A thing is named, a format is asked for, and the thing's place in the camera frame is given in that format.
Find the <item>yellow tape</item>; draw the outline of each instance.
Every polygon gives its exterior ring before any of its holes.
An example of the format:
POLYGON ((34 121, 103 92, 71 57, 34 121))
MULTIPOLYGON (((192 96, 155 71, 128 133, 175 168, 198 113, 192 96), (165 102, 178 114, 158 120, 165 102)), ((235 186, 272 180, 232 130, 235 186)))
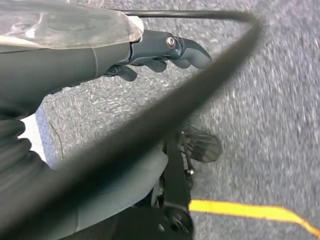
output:
POLYGON ((289 210, 278 206, 248 205, 235 202, 192 200, 189 209, 192 212, 202 212, 229 215, 243 218, 265 219, 299 224, 320 240, 320 230, 289 210))

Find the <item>screw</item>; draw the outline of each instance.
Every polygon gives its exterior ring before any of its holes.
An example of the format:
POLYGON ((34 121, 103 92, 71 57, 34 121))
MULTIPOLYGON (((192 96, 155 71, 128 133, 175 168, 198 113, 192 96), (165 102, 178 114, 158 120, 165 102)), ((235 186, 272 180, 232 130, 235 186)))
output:
POLYGON ((173 49, 176 46, 176 40, 173 36, 168 36, 166 42, 167 45, 171 49, 173 49))

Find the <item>brake cable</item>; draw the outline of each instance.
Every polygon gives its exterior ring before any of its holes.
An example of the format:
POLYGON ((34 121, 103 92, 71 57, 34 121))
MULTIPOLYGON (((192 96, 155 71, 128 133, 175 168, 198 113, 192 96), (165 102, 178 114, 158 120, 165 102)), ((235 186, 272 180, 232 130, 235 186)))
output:
POLYGON ((48 170, 39 175, 35 183, 14 197, 2 197, 0 202, 0 239, 18 236, 20 228, 27 227, 35 216, 57 205, 66 206, 65 214, 67 214, 68 206, 78 203, 79 195, 85 196, 88 191, 97 190, 97 183, 101 179, 112 181, 121 177, 120 166, 130 168, 140 156, 180 126, 211 96, 217 95, 254 49, 262 32, 261 22, 247 12, 121 11, 140 18, 234 20, 249 23, 251 27, 206 70, 192 77, 123 127, 74 156, 59 171, 48 170))

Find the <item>transparent cover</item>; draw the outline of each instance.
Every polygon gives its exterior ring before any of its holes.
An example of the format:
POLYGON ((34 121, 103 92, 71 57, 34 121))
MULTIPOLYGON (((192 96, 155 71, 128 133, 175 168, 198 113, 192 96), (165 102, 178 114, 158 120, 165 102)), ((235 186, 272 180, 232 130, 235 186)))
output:
POLYGON ((140 18, 106 8, 68 1, 0 0, 2 45, 98 48, 136 41, 143 30, 140 18))

